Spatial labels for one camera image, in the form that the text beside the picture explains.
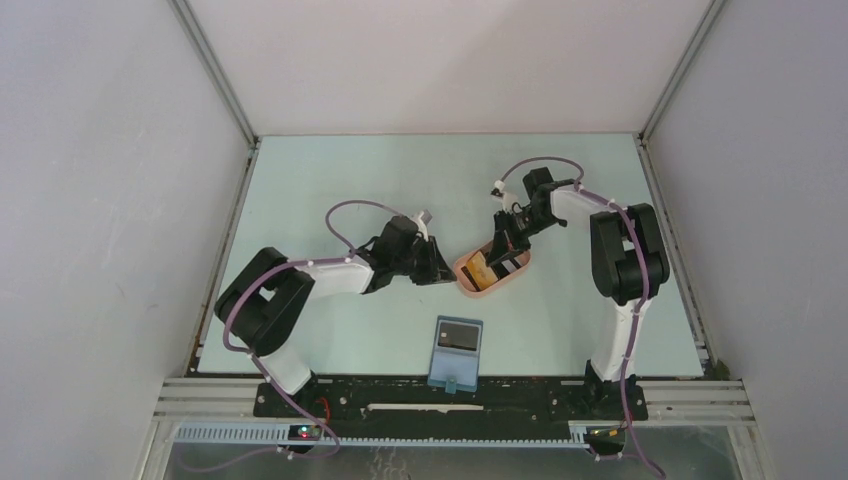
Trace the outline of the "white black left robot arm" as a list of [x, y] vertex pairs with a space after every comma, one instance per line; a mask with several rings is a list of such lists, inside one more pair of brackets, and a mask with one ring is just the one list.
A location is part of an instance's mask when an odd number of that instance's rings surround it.
[[226, 349], [245, 354], [270, 383], [278, 404], [304, 416], [316, 403], [313, 370], [291, 338], [310, 300], [339, 294], [372, 294], [406, 277], [416, 286], [455, 281], [425, 211], [393, 216], [382, 232], [343, 257], [292, 260], [274, 247], [257, 252], [214, 306]]

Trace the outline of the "pink oval tray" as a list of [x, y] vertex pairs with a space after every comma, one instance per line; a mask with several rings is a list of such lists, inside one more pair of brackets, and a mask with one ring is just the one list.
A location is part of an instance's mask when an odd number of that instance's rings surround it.
[[457, 261], [453, 264], [452, 270], [453, 270], [453, 272], [455, 273], [455, 275], [456, 275], [456, 277], [457, 277], [457, 284], [458, 284], [458, 288], [459, 288], [459, 290], [460, 290], [460, 291], [461, 291], [464, 295], [468, 296], [469, 298], [480, 298], [480, 297], [483, 297], [483, 296], [485, 296], [485, 295], [487, 295], [487, 294], [489, 294], [489, 293], [491, 293], [491, 292], [493, 292], [493, 291], [497, 290], [498, 288], [500, 288], [500, 287], [504, 286], [506, 283], [508, 283], [508, 282], [510, 282], [511, 280], [513, 280], [513, 279], [517, 278], [518, 276], [520, 276], [520, 275], [521, 275], [521, 274], [522, 274], [522, 273], [523, 273], [523, 272], [524, 272], [524, 271], [528, 268], [528, 265], [531, 263], [532, 254], [531, 254], [531, 252], [530, 252], [529, 250], [526, 250], [526, 251], [524, 251], [521, 255], [519, 255], [518, 257], [516, 257], [516, 258], [518, 259], [518, 261], [519, 261], [519, 262], [521, 262], [521, 263], [523, 264], [523, 267], [522, 267], [520, 270], [518, 270], [517, 272], [515, 272], [515, 273], [513, 273], [512, 275], [509, 275], [509, 276], [507, 276], [507, 277], [499, 278], [499, 281], [498, 281], [496, 284], [494, 284], [492, 287], [488, 288], [487, 290], [484, 290], [484, 291], [482, 291], [482, 292], [478, 292], [478, 291], [476, 291], [476, 290], [472, 287], [472, 285], [471, 285], [471, 283], [470, 283], [469, 279], [468, 279], [468, 278], [464, 275], [464, 273], [461, 271], [461, 268], [465, 265], [466, 261], [467, 261], [467, 260], [468, 260], [468, 259], [469, 259], [469, 258], [470, 258], [470, 257], [471, 257], [474, 253], [475, 253], [475, 252], [477, 252], [477, 251], [481, 251], [481, 252], [485, 255], [485, 254], [486, 254], [486, 253], [490, 250], [490, 248], [491, 248], [491, 242], [492, 242], [492, 241], [489, 241], [489, 242], [487, 242], [486, 244], [482, 245], [480, 248], [476, 249], [475, 251], [470, 252], [470, 253], [468, 253], [468, 254], [466, 254], [466, 255], [464, 255], [464, 256], [462, 256], [462, 257], [460, 257], [460, 258], [459, 258], [459, 259], [458, 259], [458, 260], [457, 260]]

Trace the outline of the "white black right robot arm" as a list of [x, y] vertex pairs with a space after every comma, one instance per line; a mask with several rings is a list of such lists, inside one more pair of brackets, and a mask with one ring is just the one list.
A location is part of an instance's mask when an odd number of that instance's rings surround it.
[[491, 191], [500, 204], [494, 234], [484, 253], [488, 267], [501, 273], [531, 248], [532, 236], [552, 226], [581, 227], [589, 234], [591, 277], [598, 293], [613, 305], [604, 332], [589, 360], [599, 379], [581, 392], [585, 411], [606, 418], [622, 403], [619, 388], [633, 374], [632, 356], [642, 318], [670, 277], [666, 248], [654, 208], [622, 206], [588, 190], [580, 178], [556, 181], [546, 167], [523, 180], [528, 202], [507, 192], [504, 179]]

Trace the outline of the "blue card holder wallet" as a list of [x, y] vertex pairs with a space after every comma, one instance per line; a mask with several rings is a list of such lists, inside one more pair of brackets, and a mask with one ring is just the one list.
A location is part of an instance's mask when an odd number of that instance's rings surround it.
[[[478, 350], [476, 352], [442, 348], [437, 345], [439, 324], [442, 322], [475, 324], [480, 328]], [[437, 317], [434, 343], [427, 375], [427, 385], [441, 388], [448, 394], [457, 392], [474, 393], [479, 385], [479, 366], [481, 357], [483, 322], [440, 315]]]

